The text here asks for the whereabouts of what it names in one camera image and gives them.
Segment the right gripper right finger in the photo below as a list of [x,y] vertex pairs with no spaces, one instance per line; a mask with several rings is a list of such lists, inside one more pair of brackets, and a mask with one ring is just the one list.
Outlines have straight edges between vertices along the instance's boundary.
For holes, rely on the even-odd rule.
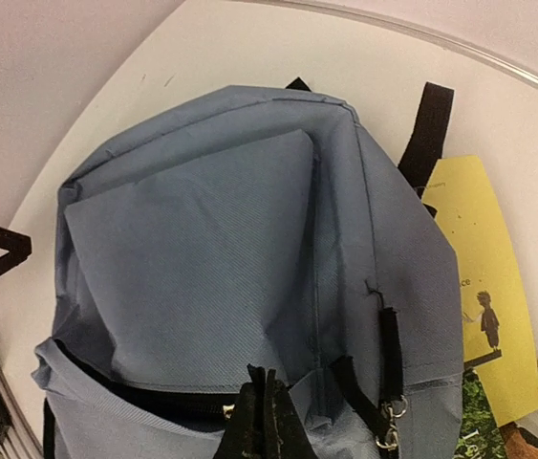
[[316,454],[289,390],[270,369],[264,389],[264,457],[315,459]]

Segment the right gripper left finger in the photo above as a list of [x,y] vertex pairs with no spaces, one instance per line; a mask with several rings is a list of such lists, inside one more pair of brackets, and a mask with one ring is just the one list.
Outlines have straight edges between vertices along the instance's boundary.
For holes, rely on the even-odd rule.
[[267,382],[263,367],[249,365],[250,381],[242,385],[215,459],[263,458],[264,396]]

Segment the green fantasy cover book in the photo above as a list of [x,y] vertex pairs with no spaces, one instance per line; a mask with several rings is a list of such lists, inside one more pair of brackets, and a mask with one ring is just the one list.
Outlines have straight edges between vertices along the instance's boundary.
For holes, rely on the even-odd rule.
[[463,373],[463,419],[455,459],[506,459],[506,446],[477,372]]

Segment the blue student backpack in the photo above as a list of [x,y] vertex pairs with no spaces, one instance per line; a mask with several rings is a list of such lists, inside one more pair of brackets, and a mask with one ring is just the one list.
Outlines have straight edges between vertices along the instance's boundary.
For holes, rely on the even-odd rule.
[[214,458],[249,365],[316,458],[450,458],[456,254],[421,193],[454,94],[394,163],[346,102],[228,87],[107,141],[60,186],[35,350],[48,458]]

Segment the red treehouse comic book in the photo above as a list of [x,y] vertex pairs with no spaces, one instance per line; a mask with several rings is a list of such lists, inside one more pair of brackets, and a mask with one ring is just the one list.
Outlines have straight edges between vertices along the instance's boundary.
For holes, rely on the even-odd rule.
[[520,424],[511,422],[499,428],[510,459],[538,459],[538,436]]

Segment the yellow paperback book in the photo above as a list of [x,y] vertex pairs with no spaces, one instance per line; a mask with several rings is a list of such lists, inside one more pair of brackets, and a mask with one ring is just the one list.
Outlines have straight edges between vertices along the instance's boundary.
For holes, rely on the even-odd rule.
[[538,409],[536,349],[506,222],[476,156],[441,159],[422,194],[458,261],[463,358],[498,426]]

